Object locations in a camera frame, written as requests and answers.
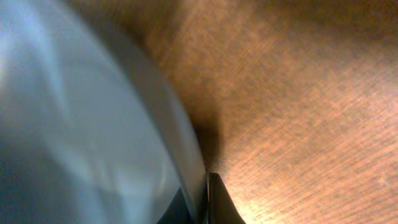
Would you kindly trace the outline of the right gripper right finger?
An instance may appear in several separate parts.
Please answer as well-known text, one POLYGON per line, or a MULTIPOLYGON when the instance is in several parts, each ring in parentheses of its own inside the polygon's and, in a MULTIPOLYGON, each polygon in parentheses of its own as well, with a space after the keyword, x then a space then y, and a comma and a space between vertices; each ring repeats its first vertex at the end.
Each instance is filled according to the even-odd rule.
POLYGON ((221 179, 217 173, 209 175, 209 224, 245 224, 221 179))

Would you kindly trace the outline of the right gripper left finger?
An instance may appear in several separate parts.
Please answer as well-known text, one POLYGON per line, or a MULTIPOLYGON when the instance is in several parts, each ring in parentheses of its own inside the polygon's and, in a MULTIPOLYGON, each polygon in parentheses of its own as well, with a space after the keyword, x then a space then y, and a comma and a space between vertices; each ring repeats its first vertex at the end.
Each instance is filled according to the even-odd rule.
POLYGON ((156 224, 194 224, 181 189, 177 191, 165 213, 156 224))

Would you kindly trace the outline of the blue plate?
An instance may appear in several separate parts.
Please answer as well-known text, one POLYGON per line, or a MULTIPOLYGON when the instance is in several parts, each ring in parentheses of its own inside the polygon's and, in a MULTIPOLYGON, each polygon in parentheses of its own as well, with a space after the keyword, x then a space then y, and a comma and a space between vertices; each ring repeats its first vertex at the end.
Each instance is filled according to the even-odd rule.
POLYGON ((190 120, 129 38, 65 1, 1 2, 1 222, 206 218, 190 120))

